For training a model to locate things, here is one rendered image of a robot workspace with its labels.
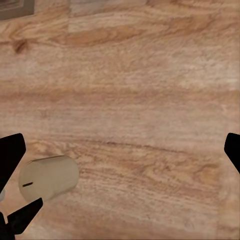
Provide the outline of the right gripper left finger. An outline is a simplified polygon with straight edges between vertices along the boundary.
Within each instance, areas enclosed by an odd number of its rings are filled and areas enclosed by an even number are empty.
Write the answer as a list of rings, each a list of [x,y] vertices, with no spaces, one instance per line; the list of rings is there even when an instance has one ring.
[[[22,133],[0,138],[0,193],[26,152]]]

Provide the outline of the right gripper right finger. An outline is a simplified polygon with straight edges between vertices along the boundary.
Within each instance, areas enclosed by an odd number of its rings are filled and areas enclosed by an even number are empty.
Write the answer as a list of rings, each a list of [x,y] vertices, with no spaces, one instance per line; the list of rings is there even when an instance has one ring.
[[[224,151],[240,173],[240,135],[229,133],[227,135]]]

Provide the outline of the pillar candle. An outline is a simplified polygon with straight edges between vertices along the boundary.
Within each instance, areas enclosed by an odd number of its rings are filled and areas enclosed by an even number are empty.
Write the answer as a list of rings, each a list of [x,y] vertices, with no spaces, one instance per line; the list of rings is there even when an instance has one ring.
[[[29,203],[40,198],[46,202],[71,191],[79,178],[78,164],[70,156],[45,157],[31,160],[22,168],[18,188]]]

